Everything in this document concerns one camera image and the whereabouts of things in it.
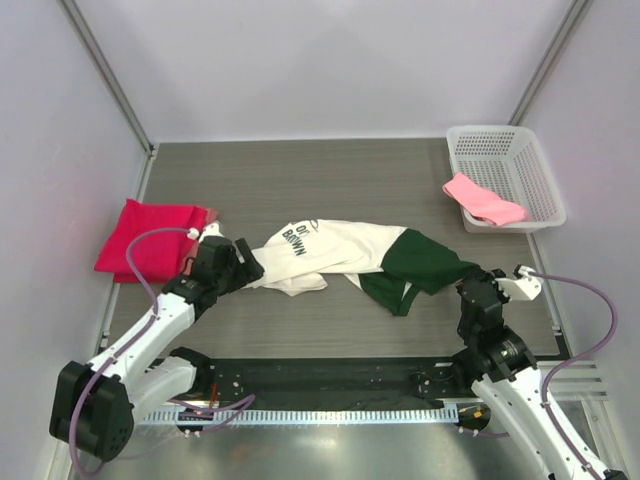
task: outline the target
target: red cloth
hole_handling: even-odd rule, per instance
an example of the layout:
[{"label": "red cloth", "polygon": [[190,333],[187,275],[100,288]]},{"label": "red cloth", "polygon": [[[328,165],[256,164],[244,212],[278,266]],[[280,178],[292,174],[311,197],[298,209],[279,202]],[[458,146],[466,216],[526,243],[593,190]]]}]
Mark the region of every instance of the red cloth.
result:
[{"label": "red cloth", "polygon": [[[113,273],[114,283],[137,283],[126,259],[127,247],[138,235],[156,228],[202,228],[215,220],[216,212],[187,205],[147,205],[128,199],[115,230],[102,247],[94,269]],[[180,272],[195,240],[180,233],[159,233],[140,241],[133,260],[147,281],[164,283]]]}]

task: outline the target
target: wall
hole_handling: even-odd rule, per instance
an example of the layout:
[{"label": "wall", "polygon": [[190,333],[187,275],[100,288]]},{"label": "wall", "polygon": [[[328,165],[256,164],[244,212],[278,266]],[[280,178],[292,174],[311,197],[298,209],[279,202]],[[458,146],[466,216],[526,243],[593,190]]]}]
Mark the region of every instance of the wall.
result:
[{"label": "wall", "polygon": [[92,265],[144,156],[56,2],[0,15],[0,471],[42,480],[56,378],[95,348],[110,279]]},{"label": "wall", "polygon": [[154,141],[506,123],[570,0],[78,0]]},{"label": "wall", "polygon": [[[536,234],[550,273],[591,281],[617,302],[620,328],[596,357],[617,410],[630,478],[640,478],[640,3],[594,2],[525,125],[538,134],[568,209],[563,227]],[[600,340],[606,306],[559,290],[576,351]]]}]

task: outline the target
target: white basket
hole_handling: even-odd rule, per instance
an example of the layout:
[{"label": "white basket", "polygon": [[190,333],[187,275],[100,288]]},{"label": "white basket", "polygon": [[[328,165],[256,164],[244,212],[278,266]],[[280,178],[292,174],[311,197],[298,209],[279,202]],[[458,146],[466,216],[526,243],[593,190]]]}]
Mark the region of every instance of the white basket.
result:
[{"label": "white basket", "polygon": [[464,173],[476,184],[529,212],[524,222],[496,227],[462,208],[468,232],[531,233],[562,225],[567,219],[542,148],[528,128],[453,127],[447,132],[447,143],[454,174]]}]

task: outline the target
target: gray table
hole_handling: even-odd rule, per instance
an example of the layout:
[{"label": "gray table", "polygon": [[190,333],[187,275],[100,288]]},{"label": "gray table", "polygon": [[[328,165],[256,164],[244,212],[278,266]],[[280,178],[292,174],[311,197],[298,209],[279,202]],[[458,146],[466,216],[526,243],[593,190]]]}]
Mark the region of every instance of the gray table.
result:
[{"label": "gray table", "polygon": [[[253,247],[290,221],[325,218],[415,228],[488,269],[532,265],[524,235],[464,231],[459,207],[441,189],[451,176],[447,158],[441,139],[163,144],[145,201],[216,208],[226,234]],[[462,348],[453,288],[419,295],[408,317],[394,318],[341,276],[326,278],[326,290],[295,298],[267,289],[223,297],[169,348],[219,358],[439,356]],[[148,307],[140,286],[123,286],[110,338]],[[541,298],[507,305],[505,318],[535,354],[557,353]]]}]

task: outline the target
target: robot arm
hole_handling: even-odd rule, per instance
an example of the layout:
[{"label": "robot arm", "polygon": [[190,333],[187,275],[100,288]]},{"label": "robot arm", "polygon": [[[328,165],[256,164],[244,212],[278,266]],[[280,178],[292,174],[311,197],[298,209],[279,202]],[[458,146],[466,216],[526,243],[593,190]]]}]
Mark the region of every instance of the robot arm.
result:
[{"label": "robot arm", "polygon": [[[264,270],[246,241],[240,239],[234,246],[221,236],[217,223],[208,225],[199,240],[190,272],[171,279],[158,296],[155,319],[149,309],[115,344],[87,364],[70,362],[62,369],[49,426],[51,435],[69,441],[71,416],[81,392],[110,360],[82,406],[76,428],[77,447],[103,461],[113,460],[138,421],[168,399],[208,386],[203,385],[203,379],[209,374],[205,371],[209,359],[185,348],[172,351],[160,365],[146,370],[219,296],[258,280]],[[130,344],[135,337],[139,339]]]},{"label": "robot arm", "polygon": [[476,271],[458,284],[462,298],[458,334],[467,348],[453,357],[456,378],[487,404],[532,460],[540,478],[626,480],[622,472],[610,471],[584,443],[550,393],[544,401],[543,378],[535,357],[504,325],[503,304],[532,300],[542,290],[541,281],[531,272],[518,267],[518,278],[513,280],[498,270]]}]

